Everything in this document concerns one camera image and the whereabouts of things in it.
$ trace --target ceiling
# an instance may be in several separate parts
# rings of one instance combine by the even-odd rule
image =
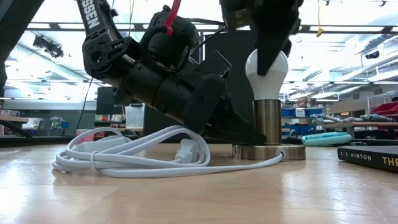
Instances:
[[[172,0],[135,0],[132,22],[149,22],[153,13],[162,9],[164,4],[172,5]],[[119,16],[115,17],[116,23],[129,22],[129,0],[115,0],[114,8],[118,10]],[[321,25],[354,25],[354,26],[394,26],[398,24],[398,0],[387,1],[386,5],[379,7],[380,1],[368,0],[341,0],[330,1],[326,6],[326,1],[318,4],[314,1],[306,0],[300,8],[300,18],[302,24],[317,25],[318,17]],[[198,17],[221,21],[221,9],[218,1],[215,0],[186,0],[182,1],[179,16]],[[80,13],[75,0],[46,0],[39,9],[32,22],[81,22]],[[60,59],[52,59],[43,50],[37,50],[33,45],[36,35],[43,35],[46,39],[62,45],[65,56]],[[131,36],[140,40],[143,32],[132,32]],[[353,73],[364,66],[371,67],[384,59],[394,56],[398,52],[393,44],[386,45],[381,42],[378,49],[380,57],[375,60],[364,60],[363,53],[360,53],[369,40],[376,39],[380,35],[351,35],[351,34],[322,34],[316,37],[315,34],[297,34],[291,36],[292,51],[289,57],[289,74],[286,81],[366,81],[371,76],[377,76],[383,70],[372,68],[373,73],[359,73],[349,78],[342,78],[343,75]],[[397,43],[397,39],[390,37],[392,43]],[[81,44],[85,39],[84,32],[65,32],[65,31],[25,31],[18,43],[18,49],[11,54],[15,56],[14,61],[9,67],[9,79],[11,80],[90,80],[83,68],[83,57],[81,54]],[[367,49],[368,52],[375,50],[374,47]],[[26,69],[32,65],[41,65],[37,70]],[[385,80],[394,79],[395,62],[381,64],[385,71],[391,72],[385,75]],[[96,89],[103,86],[94,83],[88,98],[96,97]],[[331,85],[317,83],[286,83],[281,93],[290,96],[300,93],[306,94],[309,91],[327,91]],[[81,98],[83,99],[88,88],[88,83],[37,83],[37,82],[18,82],[14,81],[8,85],[8,89],[19,90],[19,97],[55,97],[54,90],[63,90],[57,94],[59,98]]]

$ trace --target book spine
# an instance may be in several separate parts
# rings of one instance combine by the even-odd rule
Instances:
[[[337,149],[340,160],[376,169],[398,172],[398,154],[369,152],[354,149]]]

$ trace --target red object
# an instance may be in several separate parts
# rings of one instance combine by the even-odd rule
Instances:
[[[172,24],[177,17],[178,10],[180,9],[181,0],[174,0],[172,10],[170,10],[168,16],[166,17],[166,21],[164,22],[167,27],[167,35],[173,34]]]
[[[384,103],[371,111],[371,114],[390,115],[398,113],[398,102]]]

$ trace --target teal object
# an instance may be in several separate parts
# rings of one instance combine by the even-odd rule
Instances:
[[[351,141],[351,136],[347,133],[321,133],[303,136],[302,142],[306,146],[329,146],[332,144],[344,144]]]

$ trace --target metal lamp base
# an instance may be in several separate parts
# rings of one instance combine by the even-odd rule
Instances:
[[[279,153],[283,153],[282,161],[305,160],[305,146],[276,145],[276,146],[240,146],[232,145],[232,155],[235,159],[268,160]]]

